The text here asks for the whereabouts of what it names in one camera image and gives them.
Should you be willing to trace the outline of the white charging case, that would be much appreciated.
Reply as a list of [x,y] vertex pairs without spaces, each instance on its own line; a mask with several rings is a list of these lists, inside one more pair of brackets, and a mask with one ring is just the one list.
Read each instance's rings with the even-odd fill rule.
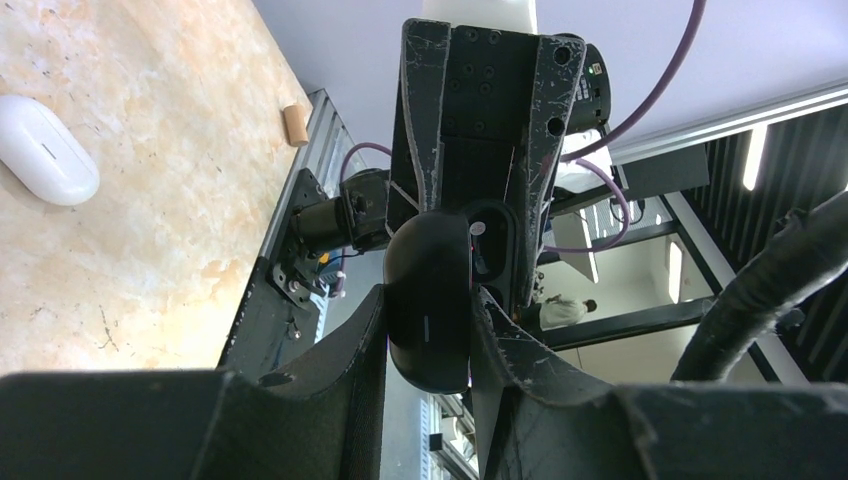
[[82,204],[100,186],[91,156],[52,110],[31,97],[1,97],[1,161],[52,205]]

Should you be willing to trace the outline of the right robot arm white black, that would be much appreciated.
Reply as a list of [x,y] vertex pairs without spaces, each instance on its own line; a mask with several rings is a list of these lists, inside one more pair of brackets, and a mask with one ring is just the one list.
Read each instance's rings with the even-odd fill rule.
[[602,56],[578,36],[409,19],[390,167],[297,209],[292,230],[313,255],[371,251],[434,211],[462,213],[474,282],[524,305],[547,218],[577,207],[578,189],[555,183],[561,156],[606,135],[610,103]]

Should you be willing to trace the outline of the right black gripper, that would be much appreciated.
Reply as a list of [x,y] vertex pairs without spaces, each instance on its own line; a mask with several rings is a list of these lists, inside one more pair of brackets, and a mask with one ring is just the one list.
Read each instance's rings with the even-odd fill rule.
[[405,21],[388,230],[438,208],[441,197],[444,206],[464,206],[505,200],[510,193],[517,218],[511,302],[527,305],[545,204],[585,55],[585,41],[572,34],[536,38]]

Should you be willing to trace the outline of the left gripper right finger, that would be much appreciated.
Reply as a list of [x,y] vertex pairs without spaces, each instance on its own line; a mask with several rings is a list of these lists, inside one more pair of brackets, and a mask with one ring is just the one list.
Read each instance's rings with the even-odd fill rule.
[[484,479],[843,479],[847,390],[606,383],[473,295]]

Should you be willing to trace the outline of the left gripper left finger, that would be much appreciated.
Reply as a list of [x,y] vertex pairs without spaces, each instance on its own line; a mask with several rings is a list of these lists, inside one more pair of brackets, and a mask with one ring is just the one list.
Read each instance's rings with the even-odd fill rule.
[[290,363],[31,373],[1,381],[5,479],[376,479],[383,289]]

